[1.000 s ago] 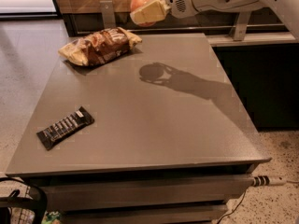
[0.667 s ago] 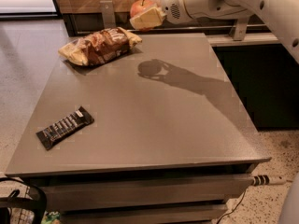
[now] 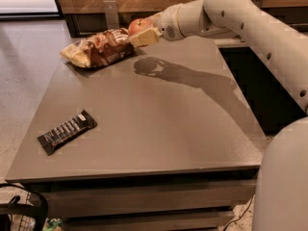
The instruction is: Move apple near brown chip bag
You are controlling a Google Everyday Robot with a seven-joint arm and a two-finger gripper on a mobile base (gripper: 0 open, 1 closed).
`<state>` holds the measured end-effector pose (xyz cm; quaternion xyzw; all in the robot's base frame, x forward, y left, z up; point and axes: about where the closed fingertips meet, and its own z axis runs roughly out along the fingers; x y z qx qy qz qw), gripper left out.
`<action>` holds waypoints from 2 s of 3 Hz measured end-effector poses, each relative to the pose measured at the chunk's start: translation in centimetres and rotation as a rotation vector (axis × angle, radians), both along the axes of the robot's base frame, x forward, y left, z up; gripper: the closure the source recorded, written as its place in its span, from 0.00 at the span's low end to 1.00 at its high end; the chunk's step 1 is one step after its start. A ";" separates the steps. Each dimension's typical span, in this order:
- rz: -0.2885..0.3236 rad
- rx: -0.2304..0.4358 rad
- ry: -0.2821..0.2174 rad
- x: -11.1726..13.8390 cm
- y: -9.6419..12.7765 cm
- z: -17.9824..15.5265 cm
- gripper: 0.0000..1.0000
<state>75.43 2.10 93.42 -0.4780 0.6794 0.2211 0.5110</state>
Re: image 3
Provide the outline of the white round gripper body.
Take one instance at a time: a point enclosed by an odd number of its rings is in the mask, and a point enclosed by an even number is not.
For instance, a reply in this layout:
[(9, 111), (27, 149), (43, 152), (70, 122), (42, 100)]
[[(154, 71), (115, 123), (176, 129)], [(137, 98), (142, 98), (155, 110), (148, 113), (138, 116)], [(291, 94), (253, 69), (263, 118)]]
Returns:
[(163, 38), (168, 41), (176, 41), (184, 38), (178, 24), (178, 13), (181, 7), (181, 4), (177, 4), (166, 8), (157, 20), (159, 31), (162, 33)]

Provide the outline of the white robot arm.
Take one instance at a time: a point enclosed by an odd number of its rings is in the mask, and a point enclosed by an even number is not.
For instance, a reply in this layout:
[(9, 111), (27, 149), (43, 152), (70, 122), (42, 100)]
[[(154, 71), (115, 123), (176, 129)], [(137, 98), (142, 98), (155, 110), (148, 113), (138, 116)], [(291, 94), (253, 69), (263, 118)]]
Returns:
[[(159, 39), (238, 36), (267, 69), (240, 61), (237, 80), (246, 95), (284, 91), (308, 108), (308, 38), (258, 8), (251, 0), (196, 0), (170, 6), (129, 25), (130, 41), (140, 47)], [(263, 154), (257, 176), (252, 231), (308, 231), (308, 118), (281, 129)]]

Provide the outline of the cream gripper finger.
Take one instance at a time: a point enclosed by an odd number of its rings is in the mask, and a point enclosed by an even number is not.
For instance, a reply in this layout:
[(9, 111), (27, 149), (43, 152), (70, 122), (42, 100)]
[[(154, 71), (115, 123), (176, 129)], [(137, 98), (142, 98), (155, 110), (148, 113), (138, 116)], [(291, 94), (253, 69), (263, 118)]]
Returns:
[(147, 17), (145, 20), (152, 25), (157, 25), (161, 15), (162, 13), (155, 13)]
[(162, 36), (163, 34), (157, 27), (148, 27), (130, 34), (129, 40), (134, 47), (144, 47), (157, 43)]

